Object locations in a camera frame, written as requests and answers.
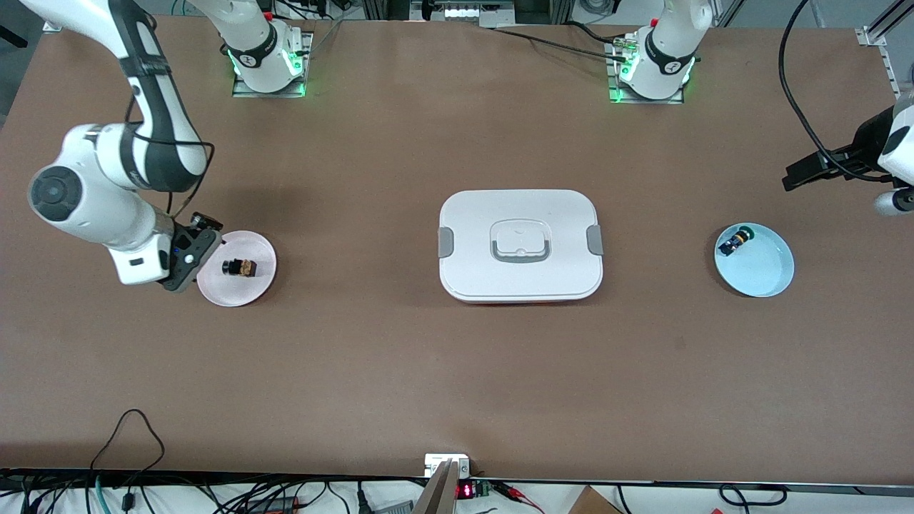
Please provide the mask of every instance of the brown table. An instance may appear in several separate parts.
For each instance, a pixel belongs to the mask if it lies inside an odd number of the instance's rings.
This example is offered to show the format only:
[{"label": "brown table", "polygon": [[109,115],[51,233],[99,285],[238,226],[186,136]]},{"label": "brown table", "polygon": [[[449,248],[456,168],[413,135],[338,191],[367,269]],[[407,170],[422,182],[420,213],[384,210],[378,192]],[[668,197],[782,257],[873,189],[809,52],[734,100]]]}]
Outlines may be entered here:
[{"label": "brown table", "polygon": [[[460,451],[490,477],[914,482],[914,218],[878,218],[881,186],[782,190],[813,146],[778,85],[780,31],[711,30],[683,106],[611,104],[597,59],[431,23],[345,23],[306,99],[239,100],[206,20],[158,34],[218,146],[193,209],[265,234],[279,275],[241,309],[127,287],[104,248],[35,216],[27,182],[63,134],[129,98],[101,46],[42,38],[0,132],[3,466],[87,466],[135,406],[171,469],[412,475]],[[849,30],[797,30],[788,61],[832,147],[893,102]],[[500,187],[593,201],[596,294],[445,293],[441,203]],[[717,279],[712,241],[743,220],[792,246],[784,294]],[[116,446],[103,466],[155,453],[138,420]]]}]

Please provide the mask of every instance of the red digital display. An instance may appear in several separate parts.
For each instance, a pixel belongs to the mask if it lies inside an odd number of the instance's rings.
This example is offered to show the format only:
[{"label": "red digital display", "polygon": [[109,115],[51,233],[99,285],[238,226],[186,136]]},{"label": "red digital display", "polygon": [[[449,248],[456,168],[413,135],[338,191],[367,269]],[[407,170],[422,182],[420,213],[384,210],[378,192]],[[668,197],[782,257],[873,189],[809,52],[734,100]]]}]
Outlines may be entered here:
[{"label": "red digital display", "polygon": [[472,480],[461,480],[460,484],[457,485],[457,490],[454,491],[454,493],[454,497],[457,499],[476,498],[476,488],[473,485]]}]

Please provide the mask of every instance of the plate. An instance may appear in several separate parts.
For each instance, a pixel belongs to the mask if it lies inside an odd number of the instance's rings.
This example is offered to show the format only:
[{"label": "plate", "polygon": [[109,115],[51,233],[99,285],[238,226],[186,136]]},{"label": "plate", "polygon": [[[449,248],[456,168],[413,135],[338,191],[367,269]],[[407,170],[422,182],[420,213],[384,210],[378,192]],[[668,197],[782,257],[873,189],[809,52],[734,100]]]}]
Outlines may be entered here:
[{"label": "plate", "polygon": [[[222,235],[224,241],[197,274],[197,287],[210,302],[223,307],[249,304],[266,293],[276,276],[276,251],[260,234],[238,230]],[[252,277],[226,275],[222,263],[248,259],[257,263]]]},{"label": "plate", "polygon": [[[733,237],[739,227],[752,229],[752,239],[730,255],[724,255],[720,245]],[[714,264],[730,287],[748,296],[775,296],[793,280],[793,253],[787,242],[774,230],[758,223],[737,223],[721,232],[714,244]]]}]

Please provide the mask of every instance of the light blue bowl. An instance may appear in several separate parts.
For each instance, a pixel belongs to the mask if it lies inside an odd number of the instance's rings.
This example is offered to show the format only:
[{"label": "light blue bowl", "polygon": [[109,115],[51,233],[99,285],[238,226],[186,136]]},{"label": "light blue bowl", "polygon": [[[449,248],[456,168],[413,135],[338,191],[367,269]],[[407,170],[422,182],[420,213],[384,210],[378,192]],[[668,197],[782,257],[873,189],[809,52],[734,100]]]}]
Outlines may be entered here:
[{"label": "light blue bowl", "polygon": [[[749,227],[754,237],[730,255],[718,248],[739,227]],[[787,289],[793,280],[793,253],[774,230],[758,223],[737,223],[721,232],[714,244],[714,264],[730,287],[748,296],[766,298]]]}]

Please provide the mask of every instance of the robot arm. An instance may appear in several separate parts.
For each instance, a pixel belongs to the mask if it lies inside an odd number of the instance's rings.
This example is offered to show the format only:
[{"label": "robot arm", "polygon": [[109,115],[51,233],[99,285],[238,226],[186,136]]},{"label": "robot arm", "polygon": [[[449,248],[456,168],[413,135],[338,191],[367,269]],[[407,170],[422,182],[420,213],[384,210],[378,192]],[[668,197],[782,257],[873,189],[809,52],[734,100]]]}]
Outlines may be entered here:
[{"label": "robot arm", "polygon": [[[781,179],[784,189],[793,191],[822,179],[870,177],[877,182],[891,182],[894,186],[876,198],[877,213],[899,216],[914,211],[914,130],[911,125],[914,125],[914,91],[899,98],[894,108],[889,107],[863,122],[850,145],[831,152],[832,159],[853,176],[845,175],[815,152],[787,166],[787,175]],[[873,172],[884,175],[869,175]]]},{"label": "robot arm", "polygon": [[257,92],[276,92],[300,77],[302,30],[267,21],[254,0],[192,0],[216,26],[235,72]]},{"label": "robot arm", "polygon": [[896,188],[876,198],[876,212],[898,216],[914,210],[914,90],[895,104],[894,120],[879,165],[895,178]]},{"label": "robot arm", "polygon": [[116,57],[141,123],[70,129],[57,159],[37,172],[28,199],[39,217],[108,248],[124,284],[158,281],[183,291],[220,242],[215,221],[178,225],[136,189],[186,191],[206,169],[152,18],[133,0],[23,0],[45,19],[95,39]]},{"label": "robot arm", "polygon": [[687,80],[713,17],[707,0],[664,0],[656,25],[634,34],[635,51],[619,78],[644,98],[673,96]]}]

